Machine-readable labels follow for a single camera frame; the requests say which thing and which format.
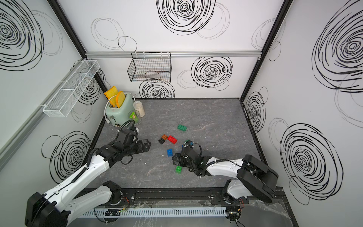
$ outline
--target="white power cord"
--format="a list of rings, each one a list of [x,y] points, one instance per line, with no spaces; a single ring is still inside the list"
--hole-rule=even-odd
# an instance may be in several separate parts
[[[134,102],[136,102],[136,99],[135,99],[135,96],[132,94],[132,93],[130,93],[130,92],[124,92],[125,94],[130,94],[130,95],[132,95],[133,96],[133,98],[134,98]],[[106,108],[107,108],[107,105],[109,104],[109,102],[110,102],[110,99],[107,101],[107,103],[106,103],[106,106],[105,106],[105,110],[104,110],[104,112],[103,112],[103,115],[105,116],[105,120],[107,121],[107,123],[109,123],[110,121],[109,120],[107,120],[107,117],[106,117]]]
[[[105,110],[104,110],[103,114],[104,114],[104,116],[105,116],[105,120],[107,121],[107,123],[110,123],[110,121],[109,121],[109,120],[107,120],[107,117],[106,117],[106,108],[107,108],[107,105],[109,104],[110,100],[111,100],[113,97],[116,97],[116,96],[117,96],[117,95],[112,96],[112,97],[111,97],[111,98],[107,101],[107,103],[106,103]]]
[[[130,93],[130,92],[124,92],[125,94],[130,94],[130,95],[132,95],[133,96],[133,98],[134,98],[134,102],[136,102],[136,99],[135,99],[135,96],[132,94],[132,93]]]

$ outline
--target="black wire basket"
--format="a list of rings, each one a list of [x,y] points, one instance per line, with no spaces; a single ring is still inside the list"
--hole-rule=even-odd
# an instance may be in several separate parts
[[[160,57],[148,57],[145,53],[132,53],[132,61],[127,70],[131,82],[147,79],[171,81],[171,56],[169,52],[157,52]]]

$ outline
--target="red wire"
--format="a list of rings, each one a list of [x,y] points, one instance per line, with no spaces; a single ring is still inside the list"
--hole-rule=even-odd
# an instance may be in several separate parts
[[[242,201],[243,207],[245,207],[245,204],[243,203],[243,200],[240,198],[240,200]],[[241,203],[241,202],[240,202]]]
[[[130,205],[130,201],[127,199],[127,197],[125,197],[125,196],[124,196],[124,198],[127,200],[127,202],[128,202],[128,203],[129,203],[129,205]]]

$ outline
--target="mint green toaster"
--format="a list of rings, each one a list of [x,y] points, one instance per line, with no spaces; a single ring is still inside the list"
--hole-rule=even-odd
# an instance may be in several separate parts
[[[106,115],[108,119],[110,119],[110,122],[116,127],[120,127],[123,123],[131,119],[130,116],[128,116],[131,111],[134,111],[134,106],[131,95],[129,94],[125,94],[125,100],[120,108],[117,108],[117,106],[112,107],[111,104],[108,104],[106,107]]]

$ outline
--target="red lego brick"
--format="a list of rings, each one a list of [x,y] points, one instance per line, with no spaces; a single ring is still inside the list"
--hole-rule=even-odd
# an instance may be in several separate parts
[[[168,137],[168,140],[170,141],[170,142],[172,142],[173,144],[175,144],[178,140],[177,139],[175,139],[174,137],[172,137],[171,135]]]

